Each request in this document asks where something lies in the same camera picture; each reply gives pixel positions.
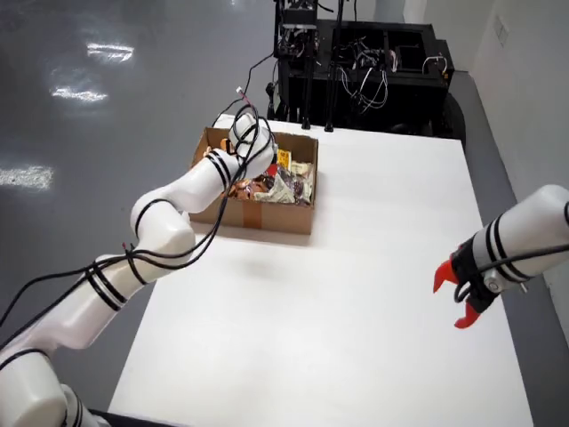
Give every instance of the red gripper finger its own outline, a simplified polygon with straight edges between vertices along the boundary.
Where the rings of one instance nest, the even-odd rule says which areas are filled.
[[[480,317],[480,313],[472,308],[468,303],[466,305],[466,316],[464,318],[459,318],[454,325],[459,329],[466,329],[474,324]]]
[[[433,287],[433,293],[438,291],[446,280],[453,282],[455,285],[458,285],[459,283],[459,279],[457,279],[454,274],[451,260],[443,262],[435,272],[435,286]]]

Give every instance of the food package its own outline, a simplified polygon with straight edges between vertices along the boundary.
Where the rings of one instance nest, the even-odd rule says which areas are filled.
[[[222,142],[224,149],[227,144],[227,140]],[[276,165],[272,165],[257,178],[238,181],[229,190],[229,196],[239,200],[310,205],[314,186],[313,171],[312,164],[295,162],[290,151],[280,149]]]

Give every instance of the black stripe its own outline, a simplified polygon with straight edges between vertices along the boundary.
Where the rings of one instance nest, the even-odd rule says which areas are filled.
[[[103,292],[102,289],[100,289],[99,284],[97,283],[97,281],[92,278],[91,274],[87,274],[87,280],[89,280],[89,283],[91,284],[92,288],[95,290],[95,292],[97,294],[99,294],[101,300],[103,300],[112,310],[114,311],[119,311],[121,310],[121,308],[116,305],[114,302],[112,302],[110,300],[110,298],[108,298],[108,296]]]
[[[494,240],[496,242],[496,246],[498,247],[498,252],[500,253],[500,256],[502,258],[502,260],[504,258],[508,258],[508,256],[506,255],[506,251],[504,250],[504,246],[501,243],[501,238],[500,238],[500,220],[501,220],[501,215],[498,217],[498,219],[496,219],[496,224],[494,225]],[[518,270],[514,264],[512,264],[511,262],[507,262],[505,264],[511,271],[512,273],[514,273],[516,276],[522,278],[523,280],[529,280],[530,277],[527,276],[526,274],[522,273],[520,270]]]
[[[97,265],[97,263],[93,264],[92,270],[95,272],[95,274],[97,275],[97,277],[99,278],[99,280],[101,282],[103,282],[103,285],[107,287],[108,291],[110,293],[113,294],[113,296],[116,298],[117,301],[119,301],[122,304],[126,304],[128,302],[128,300],[126,298],[124,298],[120,292],[118,292],[116,290],[116,288],[114,286],[111,285],[111,283],[107,280],[107,278],[105,277],[105,275],[103,274],[103,272],[100,270],[99,266]]]
[[[208,154],[207,156],[205,156],[205,158],[207,158],[210,162],[213,163],[213,165],[215,166],[215,168],[217,169],[217,173],[220,175],[221,178],[221,182],[223,182],[223,189],[226,189],[228,187],[228,183],[225,179],[225,175],[223,174],[223,172],[220,169],[220,166],[217,164],[217,162],[215,161],[215,159]]]
[[[81,400],[79,399],[79,396],[77,396],[77,393],[73,391],[73,394],[75,394],[75,400],[77,402],[77,413],[73,427],[79,427],[83,423],[83,403],[81,403]]]
[[[155,198],[154,200],[149,202],[146,206],[144,206],[139,213],[139,217],[136,219],[136,223],[134,224],[134,234],[136,234],[136,237],[139,236],[139,225],[140,225],[140,220],[142,219],[142,215],[144,215],[152,205],[158,202],[166,202],[172,205],[172,202],[170,200],[166,200],[165,198]]]
[[[212,151],[210,154],[213,154],[214,156],[216,156],[218,158],[218,160],[220,161],[221,167],[223,168],[223,170],[227,174],[228,182],[231,182],[231,173],[229,173],[228,166],[223,161],[223,158],[221,158],[220,153],[218,153],[217,151]]]
[[[492,228],[495,222],[496,221],[491,222],[486,228],[486,250],[490,255],[490,261],[492,262],[498,261],[496,255],[494,254],[494,250],[492,248],[492,241],[490,239],[490,229]],[[501,266],[496,267],[496,269],[505,279],[509,280],[510,282],[518,282],[518,280],[513,279],[508,273],[506,273],[506,271],[504,271],[504,269]]]
[[[39,349],[26,349],[26,350],[18,351],[17,353],[12,354],[4,362],[2,362],[2,365],[0,365],[0,371],[2,371],[2,369],[7,367],[8,365],[10,365],[14,360],[19,359],[22,356],[26,356],[27,354],[30,354],[30,353],[40,353],[40,354],[43,354],[44,356],[46,356],[47,358],[49,358],[47,356],[47,354],[45,354],[45,351],[39,350]]]

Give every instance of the wall outlet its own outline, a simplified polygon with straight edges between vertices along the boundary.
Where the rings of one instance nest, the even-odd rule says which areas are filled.
[[[499,15],[496,15],[494,17],[494,32],[496,33],[498,41],[503,47],[506,44],[506,41],[508,40],[509,31],[504,25]]]

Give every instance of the black cable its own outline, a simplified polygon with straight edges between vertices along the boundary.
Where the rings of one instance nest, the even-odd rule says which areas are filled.
[[[18,300],[21,298],[21,296],[30,287],[32,287],[33,285],[35,285],[38,282],[44,282],[46,280],[53,280],[55,278],[68,278],[70,276],[76,276],[77,274],[81,274],[81,273],[85,273],[85,267],[83,267],[81,269],[77,269],[77,270],[70,270],[70,271],[64,271],[62,273],[55,273],[55,274],[48,274],[46,276],[40,276],[39,278],[34,278],[34,279],[30,280],[29,282],[27,282],[27,284],[24,285],[18,291],[18,293],[16,295],[14,295],[14,297],[12,298],[12,301],[8,305],[8,308],[6,309],[6,311],[4,312],[2,317],[0,318],[0,328],[2,328],[2,326],[4,325],[4,322],[6,321],[8,316],[10,316],[10,312],[13,310],[13,308],[16,305],[16,303],[18,302]]]
[[[249,84],[251,83],[251,73],[254,69],[256,69],[257,67],[260,66],[260,64],[262,64],[264,61],[266,61],[268,58],[270,58],[271,56],[273,56],[273,53],[271,53],[270,55],[267,55],[265,58],[263,58],[262,60],[260,60],[259,62],[257,62],[255,65],[253,65],[251,68],[249,68],[249,76],[247,77],[247,85],[245,85],[245,90],[243,91],[244,94],[247,94],[247,91],[249,90]]]
[[[256,67],[258,67],[262,62],[264,62],[265,60],[267,60],[268,58],[270,58],[272,56],[269,55],[265,58],[263,58],[261,61],[257,62],[255,65],[253,65],[250,70],[249,70],[249,76],[247,79],[247,86],[245,87],[245,91],[248,89],[249,84],[251,82],[251,73],[252,70],[255,69]],[[222,114],[224,114],[226,111],[228,111],[231,107],[233,107],[236,103],[238,103],[240,101],[240,99],[238,100],[234,100],[232,101],[215,119],[215,121],[213,122],[213,125],[215,125],[215,123],[217,123],[217,121],[219,120],[220,116]],[[14,296],[14,298],[12,299],[11,303],[8,306],[8,309],[5,311],[4,315],[0,318],[0,327],[2,327],[2,325],[4,324],[4,322],[6,321],[6,319],[8,318],[8,316],[10,315],[10,313],[12,312],[14,306],[16,305],[16,303],[18,302],[18,300],[21,298],[21,296],[33,285],[46,281],[46,280],[51,280],[51,279],[55,279],[55,278],[65,278],[65,277],[70,277],[70,276],[75,276],[76,274],[81,274],[83,273],[84,275],[89,273],[89,270],[92,269],[105,269],[111,265],[114,265],[118,262],[122,262],[127,260],[129,262],[129,264],[131,265],[131,268],[133,266],[132,264],[132,260],[134,259],[138,259],[144,262],[147,262],[149,264],[155,265],[158,268],[162,268],[165,270],[181,270],[184,269],[186,267],[188,267],[189,265],[192,265],[193,263],[197,262],[202,255],[205,253],[205,251],[207,250],[207,248],[210,246],[210,244],[213,241],[213,238],[217,235],[217,232],[219,230],[220,224],[221,224],[221,218],[225,212],[225,208],[227,206],[227,202],[228,202],[228,193],[229,190],[231,189],[231,187],[236,183],[236,181],[238,181],[239,177],[243,174],[246,173],[246,167],[258,156],[260,155],[267,147],[268,145],[274,141],[274,134],[272,133],[272,131],[270,130],[270,126],[268,124],[268,121],[265,117],[260,117],[259,116],[259,112],[258,110],[253,106],[253,105],[245,105],[243,106],[240,110],[238,110],[238,112],[235,115],[234,118],[234,122],[233,125],[231,126],[235,132],[235,134],[237,134],[236,132],[236,122],[239,118],[241,118],[245,112],[250,109],[253,112],[253,116],[255,119],[255,125],[252,129],[249,130],[249,132],[254,131],[253,136],[252,136],[252,141],[249,142],[247,141],[245,138],[247,138],[249,132],[245,133],[244,135],[241,135],[240,137],[238,137],[238,141],[236,143],[236,149],[239,145],[241,144],[246,144],[249,145],[250,148],[246,154],[246,156],[244,157],[240,157],[238,154],[237,157],[241,159],[241,165],[238,167],[236,174],[234,175],[233,179],[231,180],[231,183],[228,186],[228,189],[226,191],[226,194],[224,195],[221,205],[220,205],[220,210],[218,212],[218,218],[215,222],[215,224],[213,225],[212,229],[192,248],[190,248],[188,251],[185,251],[184,253],[181,254],[158,254],[152,251],[148,251],[148,250],[131,250],[131,251],[125,251],[125,255],[118,255],[115,257],[111,257],[111,258],[107,258],[104,260],[101,260],[99,262],[93,262],[91,264],[89,264],[88,266],[82,268],[82,269],[77,269],[77,270],[71,270],[71,271],[65,271],[62,273],[56,273],[56,274],[51,274],[51,275],[47,275],[47,276],[42,276],[39,278],[34,278],[32,280],[30,280],[29,282],[27,282],[26,285],[24,285],[19,291],[18,293]],[[251,157],[251,152],[252,152],[252,148],[253,145],[255,143],[255,141],[257,140],[257,138],[259,137],[260,134],[260,119],[262,119],[267,128],[268,128],[268,132],[269,132],[269,138],[267,140],[267,142],[265,143],[265,145],[259,149],[252,157]],[[179,265],[168,265],[168,264],[164,264],[161,262],[156,262],[155,260],[152,260],[146,256],[144,256],[145,254],[150,255],[150,256],[154,256],[156,258],[163,258],[163,259],[178,259],[184,256],[188,256],[189,254],[194,253],[200,246],[204,246],[202,251],[197,254],[196,256],[194,256],[192,259],[188,260],[187,262],[184,262],[183,264],[179,264]],[[24,325],[23,327],[19,328],[14,334],[12,334],[10,336],[10,338],[8,338],[8,340],[6,340],[2,345],[0,345],[0,351],[6,346],[8,345],[15,337],[17,337],[18,335],[20,335],[22,332],[24,332],[26,329],[28,329],[30,326],[32,326],[34,323],[36,323],[40,318],[42,318],[47,312],[49,312],[50,310],[52,310],[53,308],[55,308],[61,301],[63,301],[63,299],[65,299],[69,294],[71,294],[75,289],[77,289],[82,283],[84,282],[84,278],[79,279],[72,287],[69,288],[69,290],[63,294],[60,298],[58,298],[53,304],[51,304],[49,307],[47,307],[46,309],[42,310],[40,313],[38,313],[36,316],[34,316],[28,323],[26,323],[26,325]]]
[[[276,71],[276,66],[278,65],[278,60],[275,61],[275,67],[273,67],[273,81],[272,84],[273,86],[276,85],[276,81],[275,81],[275,71]]]
[[[542,249],[536,249],[529,252],[524,252],[523,254],[518,254],[514,256],[510,256],[508,258],[503,258],[501,260],[490,262],[486,265],[483,265],[477,270],[476,274],[482,274],[485,271],[495,269],[496,267],[500,267],[503,264],[508,264],[510,262],[517,262],[517,261],[524,261],[529,260],[532,258],[538,258],[540,256],[546,255],[553,255],[553,254],[561,254],[562,252],[569,252],[569,245],[559,245],[559,246],[551,246],[545,247]],[[456,286],[454,289],[454,300],[456,302],[463,302],[470,294],[470,286],[466,289],[462,290],[464,286],[468,284],[469,280],[465,283],[461,283]]]
[[[93,264],[97,264],[100,268],[105,269],[105,268],[107,268],[111,265],[117,264],[123,260],[124,260],[124,256],[116,256],[116,257],[112,257],[112,258],[107,258],[105,260],[101,260],[99,262],[94,262],[94,263],[90,264],[89,266],[85,267],[85,273],[93,266]],[[4,342],[2,342],[2,344],[0,344],[0,352],[2,352],[2,350],[10,342],[12,342],[15,338],[17,338],[20,334],[22,334],[28,328],[33,326],[39,319],[41,319],[43,316],[45,316],[47,313],[49,313],[51,310],[53,310],[57,305],[59,305],[63,300],[65,300],[68,296],[70,296],[78,287],[80,287],[83,284],[85,279],[86,279],[86,277],[82,277],[79,280],[77,280],[77,282],[72,287],[70,287],[65,293],[63,293],[57,300],[55,300],[48,307],[46,307],[45,309],[43,309],[42,311],[37,313],[29,322],[27,322],[24,326],[20,327],[16,332],[14,332],[12,335],[10,335],[8,337],[8,339],[6,339]]]
[[[320,2],[317,2],[317,5],[318,5],[319,8],[321,8],[321,9],[323,9],[323,10],[329,12],[329,13],[334,13],[334,10],[333,10],[333,9],[330,9],[329,7],[326,7],[326,6],[322,6],[322,5],[320,4]]]
[[[510,256],[509,258],[503,258],[501,260],[483,265],[478,269],[477,273],[482,274],[485,271],[491,270],[495,267],[500,267],[501,265],[507,264],[509,262],[529,260],[531,258],[538,258],[545,255],[561,254],[562,252],[569,252],[569,245],[544,247],[542,249],[535,249],[533,251],[524,252],[523,254]]]
[[[223,111],[221,111],[220,114],[217,115],[217,117],[215,118],[215,120],[213,120],[213,123],[210,127],[215,127],[215,124],[220,119],[220,117],[223,116],[225,113],[227,113],[231,107],[233,107],[235,104],[237,104],[240,101],[241,101],[241,98],[237,98],[236,100],[233,100]]]

